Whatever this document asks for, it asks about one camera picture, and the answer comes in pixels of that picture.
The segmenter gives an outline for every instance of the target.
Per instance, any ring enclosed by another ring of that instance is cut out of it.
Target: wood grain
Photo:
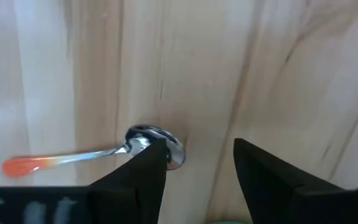
[[[160,223],[250,220],[234,138],[358,187],[358,1],[0,0],[0,185],[90,184],[129,158],[19,180],[1,164],[140,123],[186,146]]]

